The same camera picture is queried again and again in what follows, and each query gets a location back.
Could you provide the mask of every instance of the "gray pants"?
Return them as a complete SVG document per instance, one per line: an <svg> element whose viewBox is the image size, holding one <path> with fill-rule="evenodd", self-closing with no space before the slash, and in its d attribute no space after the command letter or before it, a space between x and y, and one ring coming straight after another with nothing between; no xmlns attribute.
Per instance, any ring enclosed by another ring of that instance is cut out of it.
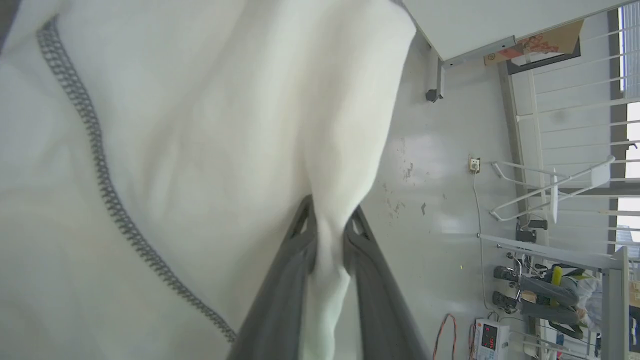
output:
<svg viewBox="0 0 640 360"><path fill-rule="evenodd" d="M571 308L578 303L577 285L573 279L563 277L560 280L560 286L556 286L542 280L522 277L520 279L520 289L522 291L531 291L537 296L552 298L560 303L557 307L550 307L523 300L521 310L523 315L566 325L575 325L580 322L578 314Z"/></svg>

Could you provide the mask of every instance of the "person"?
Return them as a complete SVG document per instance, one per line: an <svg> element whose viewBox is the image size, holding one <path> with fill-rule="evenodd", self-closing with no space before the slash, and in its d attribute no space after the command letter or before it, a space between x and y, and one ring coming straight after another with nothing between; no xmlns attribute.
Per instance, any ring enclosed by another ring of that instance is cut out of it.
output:
<svg viewBox="0 0 640 360"><path fill-rule="evenodd" d="M563 276L560 285L526 276L518 276L505 266L496 266L493 277L518 283L520 290L554 299L557 307L512 299L499 291L493 292L493 303L504 309L518 309L523 315L542 318L566 325L584 324L592 332L600 332L602 321L602 281L595 278L574 279Z"/></svg>

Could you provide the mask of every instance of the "digital display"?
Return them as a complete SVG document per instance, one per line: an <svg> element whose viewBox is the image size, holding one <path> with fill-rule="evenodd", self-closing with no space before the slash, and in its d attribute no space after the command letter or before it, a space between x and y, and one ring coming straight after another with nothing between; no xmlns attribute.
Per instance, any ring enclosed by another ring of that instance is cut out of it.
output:
<svg viewBox="0 0 640 360"><path fill-rule="evenodd" d="M497 341L498 328L491 325L484 325L482 331L482 346L495 350L495 343Z"/></svg>

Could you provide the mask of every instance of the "white table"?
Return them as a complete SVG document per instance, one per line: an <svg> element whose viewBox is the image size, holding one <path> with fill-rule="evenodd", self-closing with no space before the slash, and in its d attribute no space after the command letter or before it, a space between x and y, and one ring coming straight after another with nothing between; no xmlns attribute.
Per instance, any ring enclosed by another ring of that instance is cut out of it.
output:
<svg viewBox="0 0 640 360"><path fill-rule="evenodd" d="M602 272L602 360L628 358L629 350L629 262L627 248L613 255L569 251L554 247L523 243L496 236L478 234L483 240L532 256L557 261L579 268Z"/></svg>

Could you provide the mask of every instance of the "power outlet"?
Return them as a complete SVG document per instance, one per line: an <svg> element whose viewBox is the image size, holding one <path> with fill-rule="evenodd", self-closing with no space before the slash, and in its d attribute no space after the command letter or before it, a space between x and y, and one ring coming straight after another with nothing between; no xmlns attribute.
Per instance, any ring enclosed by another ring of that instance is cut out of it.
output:
<svg viewBox="0 0 640 360"><path fill-rule="evenodd" d="M471 174L477 174L480 172L480 158L475 159L469 155L469 172Z"/></svg>

